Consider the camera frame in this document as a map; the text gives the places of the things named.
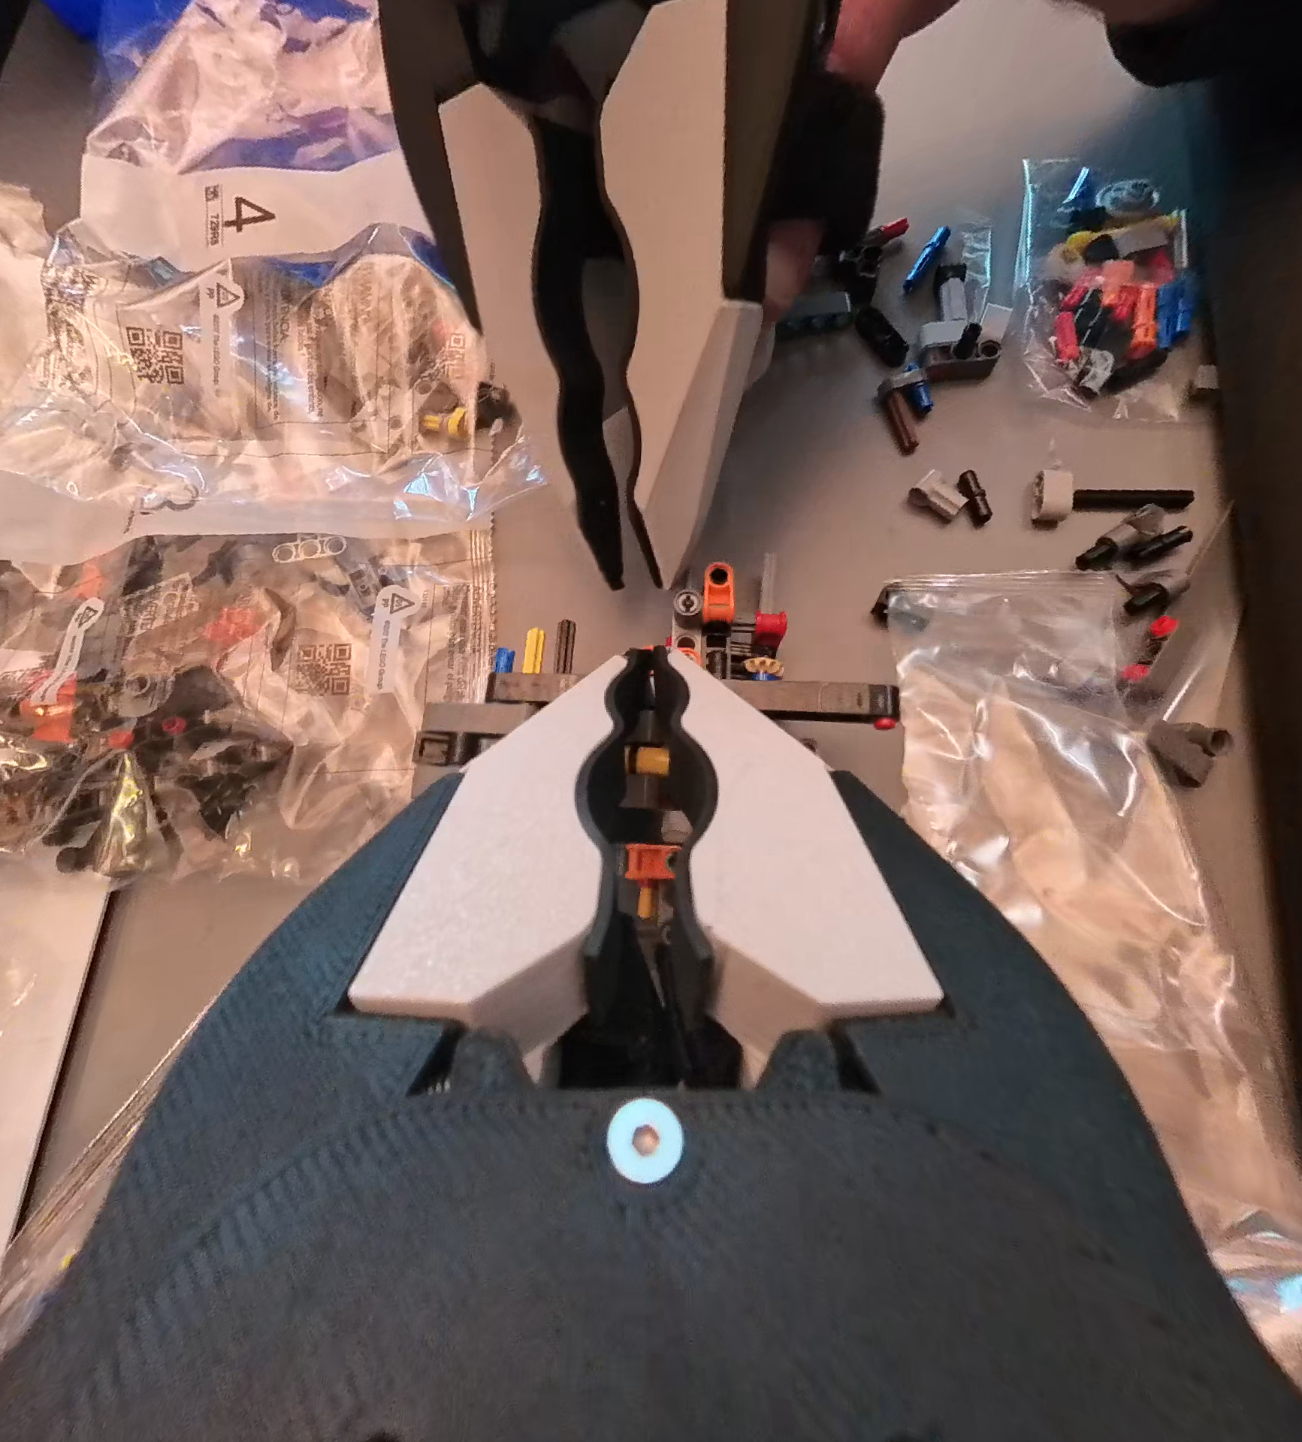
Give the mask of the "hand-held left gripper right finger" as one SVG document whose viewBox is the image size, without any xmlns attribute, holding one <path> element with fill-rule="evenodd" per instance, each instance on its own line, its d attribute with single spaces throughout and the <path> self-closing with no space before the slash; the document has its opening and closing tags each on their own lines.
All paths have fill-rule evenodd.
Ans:
<svg viewBox="0 0 1302 1442">
<path fill-rule="evenodd" d="M 754 1086 L 789 1032 L 931 1013 L 943 986 L 879 873 L 833 771 L 695 663 L 678 729 L 710 763 L 714 802 L 690 846 L 694 918 L 713 948 L 713 1019 Z"/>
</svg>

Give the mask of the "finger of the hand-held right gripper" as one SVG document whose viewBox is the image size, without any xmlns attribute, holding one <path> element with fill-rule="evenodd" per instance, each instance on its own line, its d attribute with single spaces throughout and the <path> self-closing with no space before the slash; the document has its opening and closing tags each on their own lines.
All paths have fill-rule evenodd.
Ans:
<svg viewBox="0 0 1302 1442">
<path fill-rule="evenodd" d="M 627 510 L 662 590 L 694 560 L 763 332 L 762 305 L 725 291 L 729 36 L 729 3 L 646 8 L 600 106 L 635 279 Z"/>
<path fill-rule="evenodd" d="M 624 590 L 622 485 L 604 371 L 585 314 L 597 240 L 587 135 L 473 85 L 439 106 L 475 314 L 540 470 L 574 515 L 606 588 Z"/>
</svg>

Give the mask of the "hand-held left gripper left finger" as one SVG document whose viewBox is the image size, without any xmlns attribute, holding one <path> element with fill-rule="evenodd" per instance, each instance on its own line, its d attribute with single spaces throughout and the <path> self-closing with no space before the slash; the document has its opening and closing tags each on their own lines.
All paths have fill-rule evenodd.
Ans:
<svg viewBox="0 0 1302 1442">
<path fill-rule="evenodd" d="M 648 659 L 604 660 L 460 767 L 349 986 L 358 1013 L 507 1037 L 541 1077 L 587 1013 L 585 944 L 602 911 L 604 838 L 583 773 L 624 729 L 618 684 Z"/>
</svg>

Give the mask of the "multicolour lego assembly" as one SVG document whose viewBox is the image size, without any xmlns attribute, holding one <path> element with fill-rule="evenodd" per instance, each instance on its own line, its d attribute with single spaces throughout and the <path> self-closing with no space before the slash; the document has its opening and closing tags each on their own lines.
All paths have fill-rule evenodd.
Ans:
<svg viewBox="0 0 1302 1442">
<path fill-rule="evenodd" d="M 776 565 L 770 551 L 759 570 L 738 570 L 725 560 L 684 570 L 671 591 L 656 591 L 654 626 L 635 638 L 683 655 L 778 727 L 894 733 L 900 703 L 893 682 L 808 679 L 787 672 L 789 615 L 776 598 Z M 553 627 L 544 617 L 534 621 L 518 648 L 512 631 L 497 627 L 488 677 L 468 701 L 428 703 L 415 746 L 415 797 L 494 748 L 600 663 L 597 648 L 580 644 L 577 612 L 559 617 Z M 676 864 L 690 846 L 692 823 L 671 802 L 671 743 L 648 696 L 635 724 L 624 743 L 618 817 L 624 841 L 615 875 L 622 904 L 637 908 L 641 942 L 654 947 L 671 942 Z"/>
</svg>

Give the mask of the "person's right forearm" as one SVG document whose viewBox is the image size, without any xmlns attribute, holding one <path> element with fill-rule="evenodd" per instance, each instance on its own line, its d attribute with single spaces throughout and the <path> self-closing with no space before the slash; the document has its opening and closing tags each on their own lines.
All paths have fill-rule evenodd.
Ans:
<svg viewBox="0 0 1302 1442">
<path fill-rule="evenodd" d="M 1302 3 L 1155 3 L 1137 19 L 1106 19 L 1109 51 L 1137 83 L 1200 80 L 1302 94 Z"/>
</svg>

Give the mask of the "large labelled bag of lego parts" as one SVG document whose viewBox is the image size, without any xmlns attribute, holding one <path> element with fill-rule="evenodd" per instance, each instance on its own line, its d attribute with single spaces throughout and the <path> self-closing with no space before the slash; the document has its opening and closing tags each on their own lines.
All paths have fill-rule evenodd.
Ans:
<svg viewBox="0 0 1302 1442">
<path fill-rule="evenodd" d="M 377 3 L 94 3 L 100 113 L 0 468 L 429 533 L 544 487 L 398 144 Z"/>
</svg>

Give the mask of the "scattered loose lego pieces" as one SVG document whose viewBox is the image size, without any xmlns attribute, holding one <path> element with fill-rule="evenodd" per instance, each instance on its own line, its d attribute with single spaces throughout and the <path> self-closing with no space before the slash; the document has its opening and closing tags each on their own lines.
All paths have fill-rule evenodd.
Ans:
<svg viewBox="0 0 1302 1442">
<path fill-rule="evenodd" d="M 938 228 L 884 288 L 905 230 L 879 226 L 821 261 L 774 329 L 778 355 L 796 365 L 796 438 L 818 444 L 813 480 L 847 487 L 828 462 L 851 434 L 810 385 L 859 358 L 877 371 L 866 412 L 890 444 L 876 478 L 900 526 L 894 556 L 921 570 L 951 558 L 974 573 L 1035 561 L 1114 577 L 1131 629 L 1121 684 L 1137 701 L 1161 694 L 1163 655 L 1190 636 L 1178 607 L 1196 544 L 1214 535 L 1211 468 L 1175 424 L 1099 422 L 1032 394 L 1021 305 L 989 298 L 994 235 L 979 218 Z"/>
</svg>

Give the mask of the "clear bag of black lego parts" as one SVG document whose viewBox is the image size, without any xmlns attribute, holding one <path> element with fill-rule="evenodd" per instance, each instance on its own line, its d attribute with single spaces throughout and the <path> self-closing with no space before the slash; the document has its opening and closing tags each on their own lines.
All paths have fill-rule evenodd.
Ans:
<svg viewBox="0 0 1302 1442">
<path fill-rule="evenodd" d="M 488 526 L 0 561 L 0 873 L 319 881 L 411 802 L 493 638 Z"/>
</svg>

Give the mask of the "small clear bag of lego parts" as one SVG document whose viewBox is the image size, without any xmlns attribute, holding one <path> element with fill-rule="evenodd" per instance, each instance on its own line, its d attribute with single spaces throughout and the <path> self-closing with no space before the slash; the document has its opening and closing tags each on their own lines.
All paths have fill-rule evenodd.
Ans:
<svg viewBox="0 0 1302 1442">
<path fill-rule="evenodd" d="M 1021 165 L 1017 294 L 1032 394 L 1099 422 L 1175 424 L 1200 365 L 1190 209 L 1159 176 Z"/>
</svg>

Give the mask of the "person's right hand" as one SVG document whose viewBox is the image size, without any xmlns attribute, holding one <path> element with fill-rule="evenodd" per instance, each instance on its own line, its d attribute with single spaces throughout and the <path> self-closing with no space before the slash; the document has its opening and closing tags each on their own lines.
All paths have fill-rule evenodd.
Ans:
<svg viewBox="0 0 1302 1442">
<path fill-rule="evenodd" d="M 842 3 L 828 46 L 828 72 L 876 88 L 896 49 L 931 27 L 957 3 Z"/>
</svg>

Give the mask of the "flat empty clear bag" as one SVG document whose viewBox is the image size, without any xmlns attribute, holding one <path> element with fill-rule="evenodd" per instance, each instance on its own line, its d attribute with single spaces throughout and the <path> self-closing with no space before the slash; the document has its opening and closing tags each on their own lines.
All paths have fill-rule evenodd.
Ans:
<svg viewBox="0 0 1302 1442">
<path fill-rule="evenodd" d="M 1052 965 L 1128 1075 L 1192 1220 L 1302 1389 L 1302 1146 L 1272 1028 L 1131 719 L 1121 591 L 1069 570 L 923 575 L 896 651 L 905 817 Z"/>
</svg>

